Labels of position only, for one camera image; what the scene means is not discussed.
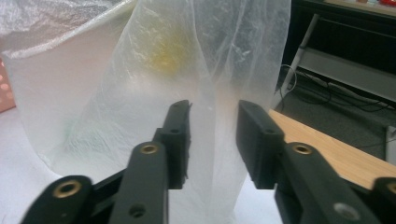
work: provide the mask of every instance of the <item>red object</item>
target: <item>red object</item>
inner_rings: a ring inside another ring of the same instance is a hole
[[[396,7],[396,0],[379,0],[379,3],[383,5]]]
[[[8,82],[7,71],[0,59],[0,113],[14,106],[14,95]]]

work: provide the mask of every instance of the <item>plastic bag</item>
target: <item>plastic bag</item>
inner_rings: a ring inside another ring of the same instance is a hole
[[[188,99],[189,179],[170,192],[170,222],[233,223],[246,176],[234,140],[237,103],[269,108],[290,1],[138,1],[112,56],[88,66],[98,46],[115,43],[120,33],[103,29],[125,22],[120,12],[111,15],[37,55],[3,51],[37,154],[58,174],[101,180],[125,167],[134,146],[151,140],[170,104]],[[104,33],[111,41],[97,44]],[[66,67],[73,75],[59,71]]]

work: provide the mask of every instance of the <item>plastic wrap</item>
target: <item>plastic wrap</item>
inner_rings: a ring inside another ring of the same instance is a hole
[[[132,7],[116,5],[44,52],[2,48],[29,140],[56,173],[98,181],[188,99],[189,179],[170,192],[170,221],[233,223],[246,176],[237,103],[269,108],[290,1],[138,1],[125,25]]]
[[[89,21],[98,23],[98,17],[119,1],[3,0],[0,3],[2,54],[22,58],[54,48],[75,35],[78,27]]]

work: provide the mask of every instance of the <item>cable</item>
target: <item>cable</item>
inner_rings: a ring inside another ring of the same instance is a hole
[[[282,113],[283,109],[285,109],[285,102],[283,102],[285,100],[285,98],[283,97],[283,94],[282,94],[282,87],[279,88],[279,93],[280,93],[280,98],[281,98],[280,103],[282,104],[282,107],[280,107],[279,112]]]
[[[280,65],[280,67],[283,67],[283,66],[288,67],[294,73],[294,85],[291,87],[291,89],[288,92],[286,92],[286,94],[288,94],[289,92],[293,91],[294,88],[297,86],[297,73],[290,65],[285,64],[285,63]]]
[[[280,113],[282,113],[283,110],[285,109],[285,102],[284,102],[284,100],[285,100],[286,96],[288,95],[288,93],[290,93],[291,91],[293,91],[294,88],[297,86],[297,73],[296,73],[296,71],[295,71],[290,65],[288,65],[288,64],[281,64],[280,67],[282,67],[282,66],[288,67],[288,68],[291,69],[291,71],[294,73],[294,85],[291,87],[290,90],[288,90],[288,91],[285,93],[285,95],[283,95],[283,93],[282,93],[282,86],[279,88],[279,93],[280,93],[280,98],[281,98],[281,104],[282,104],[282,106],[280,107],[280,111],[279,111]]]
[[[377,147],[377,146],[382,146],[383,144],[386,144],[386,143],[389,143],[389,142],[393,142],[393,141],[396,141],[396,139],[392,139],[392,140],[389,140],[389,141],[386,141],[386,142],[372,144],[372,145],[368,145],[368,146],[355,147],[355,148],[361,149],[363,147]]]
[[[330,92],[329,92],[329,96],[328,96],[328,97],[325,97],[325,96],[319,94],[318,92],[312,91],[312,90],[310,90],[310,89],[308,89],[308,88],[306,88],[306,87],[299,86],[299,88],[304,89],[304,90],[306,90],[306,91],[310,91],[310,92],[314,93],[315,95],[320,96],[320,97],[322,97],[322,98],[325,99],[325,101],[323,101],[323,102],[312,102],[312,101],[307,101],[307,100],[305,100],[304,98],[302,98],[302,97],[300,97],[300,96],[297,95],[297,97],[299,98],[299,100],[301,100],[301,101],[303,101],[303,102],[306,102],[306,103],[308,103],[308,104],[311,104],[311,105],[325,105],[325,104],[329,103],[329,102],[332,100],[332,94],[331,94]]]
[[[341,95],[344,95],[345,97],[349,97],[349,98],[352,98],[352,99],[354,99],[354,100],[358,100],[358,101],[361,101],[361,102],[363,102],[363,100],[357,99],[357,98],[352,97],[352,96],[347,96],[346,94],[340,93],[340,92],[338,92],[338,91],[333,91],[333,90],[330,88],[328,82],[326,82],[327,88],[326,88],[326,87],[323,87],[321,84],[319,84],[318,82],[316,82],[312,77],[308,76],[306,73],[302,72],[302,74],[303,74],[304,76],[308,77],[308,78],[309,78],[313,83],[315,83],[316,85],[320,86],[320,87],[323,88],[323,89],[327,89],[327,91],[328,91],[330,94],[334,94],[335,96],[337,96],[337,97],[338,97],[339,99],[341,99],[342,101],[345,101],[346,103],[348,103],[348,105],[345,105],[345,104],[341,104],[341,103],[339,103],[339,102],[336,102],[336,101],[332,100],[332,102],[335,103],[335,104],[337,104],[337,105],[355,106],[355,107],[357,107],[359,110],[362,110],[362,111],[364,111],[364,112],[369,112],[369,113],[377,112],[377,111],[380,111],[380,110],[389,108],[389,105],[384,105],[384,106],[382,106],[382,107],[380,107],[380,108],[373,109],[373,110],[363,108],[364,106],[368,106],[368,105],[377,105],[377,104],[379,104],[379,103],[381,103],[381,102],[378,101],[378,102],[369,103],[369,104],[365,104],[365,105],[356,105],[356,104],[354,104],[354,103],[348,101],[347,99],[345,99],[345,98],[344,98],[343,96],[341,96]]]

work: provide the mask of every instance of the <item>wooden table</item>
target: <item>wooden table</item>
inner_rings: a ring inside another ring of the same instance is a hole
[[[269,114],[285,133],[286,142],[301,142],[315,147],[332,168],[350,182],[371,189],[376,178],[396,176],[396,166],[273,110]]]

